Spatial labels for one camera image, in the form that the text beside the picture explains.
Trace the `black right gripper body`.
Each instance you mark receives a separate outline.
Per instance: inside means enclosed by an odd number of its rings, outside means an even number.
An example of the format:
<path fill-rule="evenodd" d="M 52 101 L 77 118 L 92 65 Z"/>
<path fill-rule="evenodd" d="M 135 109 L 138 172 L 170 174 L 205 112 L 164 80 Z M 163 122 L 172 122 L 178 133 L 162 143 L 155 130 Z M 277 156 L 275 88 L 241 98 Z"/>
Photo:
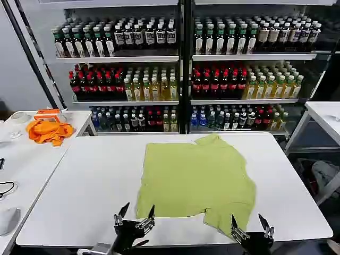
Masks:
<path fill-rule="evenodd" d="M 242 248 L 247 254 L 271 255 L 274 239 L 271 235 L 265 237 L 264 232 L 246 232 L 248 237 L 241 241 Z"/>

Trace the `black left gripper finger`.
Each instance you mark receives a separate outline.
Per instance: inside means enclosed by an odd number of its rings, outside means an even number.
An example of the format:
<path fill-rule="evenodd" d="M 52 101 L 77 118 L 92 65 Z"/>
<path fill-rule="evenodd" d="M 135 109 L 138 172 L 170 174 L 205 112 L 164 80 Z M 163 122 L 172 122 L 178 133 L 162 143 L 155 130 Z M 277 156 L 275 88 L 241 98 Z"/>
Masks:
<path fill-rule="evenodd" d="M 129 208 L 130 203 L 128 202 L 126 205 L 124 205 L 118 214 L 114 214 L 114 221 L 115 221 L 115 226 L 120 226 L 123 225 L 123 219 L 125 217 L 125 214 Z"/>
<path fill-rule="evenodd" d="M 147 218 L 136 224 L 137 229 L 143 231 L 150 231 L 155 226 L 155 205 L 152 206 Z"/>

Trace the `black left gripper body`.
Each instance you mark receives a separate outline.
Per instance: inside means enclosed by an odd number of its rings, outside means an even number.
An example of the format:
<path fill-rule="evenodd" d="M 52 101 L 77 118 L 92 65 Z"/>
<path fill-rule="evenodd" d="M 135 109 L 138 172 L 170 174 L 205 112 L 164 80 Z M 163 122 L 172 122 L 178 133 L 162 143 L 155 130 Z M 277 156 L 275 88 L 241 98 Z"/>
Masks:
<path fill-rule="evenodd" d="M 149 220 L 141 222 L 122 220 L 114 226 L 116 239 L 113 243 L 113 252 L 129 252 L 136 239 L 143 238 L 149 232 Z"/>

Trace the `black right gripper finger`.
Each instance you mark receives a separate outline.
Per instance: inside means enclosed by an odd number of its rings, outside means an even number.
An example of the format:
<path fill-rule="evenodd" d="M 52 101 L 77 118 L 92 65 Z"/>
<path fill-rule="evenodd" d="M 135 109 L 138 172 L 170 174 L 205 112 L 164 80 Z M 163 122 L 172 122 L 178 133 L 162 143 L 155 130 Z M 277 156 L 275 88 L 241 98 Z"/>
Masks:
<path fill-rule="evenodd" d="M 243 241 L 249 239 L 249 235 L 238 227 L 233 214 L 231 214 L 231 235 L 233 239 L 238 243 L 242 243 Z"/>
<path fill-rule="evenodd" d="M 258 214 L 258 217 L 260 219 L 260 222 L 261 222 L 261 225 L 263 227 L 263 230 L 265 231 L 264 237 L 265 238 L 273 238 L 274 227 L 270 226 L 268 224 L 267 220 L 261 214 Z"/>

